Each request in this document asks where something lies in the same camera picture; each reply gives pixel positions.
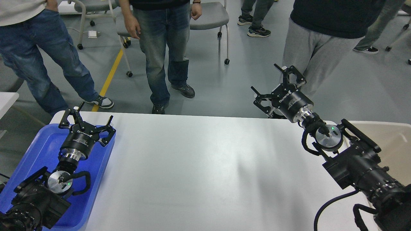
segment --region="hand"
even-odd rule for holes
[[[135,39],[140,39],[139,35],[141,34],[141,28],[139,21],[133,15],[124,17],[124,24],[130,36]]]
[[[201,4],[191,5],[191,18],[197,20],[201,16]]]
[[[46,9],[58,12],[58,4],[57,4],[57,0],[47,0],[47,6]]]

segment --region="yellow floor line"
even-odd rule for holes
[[[117,70],[118,64],[120,63],[121,57],[123,56],[123,50],[120,49],[120,51],[118,52],[117,58],[115,59],[113,66],[111,67],[110,73],[107,76],[106,82],[103,85],[102,90],[100,91],[100,95],[101,96],[105,96],[107,89],[110,86],[111,80],[113,79],[114,73]],[[93,108],[91,109],[91,111],[98,111],[99,106],[94,105]]]

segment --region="white sneaker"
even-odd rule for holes
[[[114,102],[111,99],[101,96],[101,95],[97,96],[97,98],[91,102],[88,102],[88,101],[86,102],[89,104],[95,104],[104,109],[112,108],[114,106]]]

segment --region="black shirt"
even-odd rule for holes
[[[156,10],[169,9],[186,4],[189,0],[130,0],[135,9]]]
[[[321,34],[355,39],[365,36],[386,0],[295,0],[291,19]]]

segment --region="blue tray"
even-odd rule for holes
[[[27,152],[18,164],[10,180],[6,184],[6,187],[0,194],[0,211],[5,213],[12,207],[11,201],[16,195],[16,193],[13,192],[14,188],[28,176],[32,175],[44,166],[48,167],[47,170],[49,172],[55,169],[58,164],[57,157],[60,147],[66,139],[68,133],[68,129],[59,129],[58,124],[46,125],[40,129],[39,133],[36,135],[30,147],[27,149]],[[107,132],[100,134],[101,137],[107,137],[107,135]],[[72,205],[51,230],[77,231],[87,221],[90,216],[104,170],[106,169],[107,162],[109,161],[110,154],[113,149],[114,138],[115,135],[111,139],[110,143],[108,143],[105,147],[102,147],[99,143],[96,143],[90,153],[89,158],[79,162],[76,172],[90,172],[90,189],[84,194],[71,196],[68,198],[68,201]],[[73,180],[73,188],[75,191],[84,189],[84,187],[84,177]]]

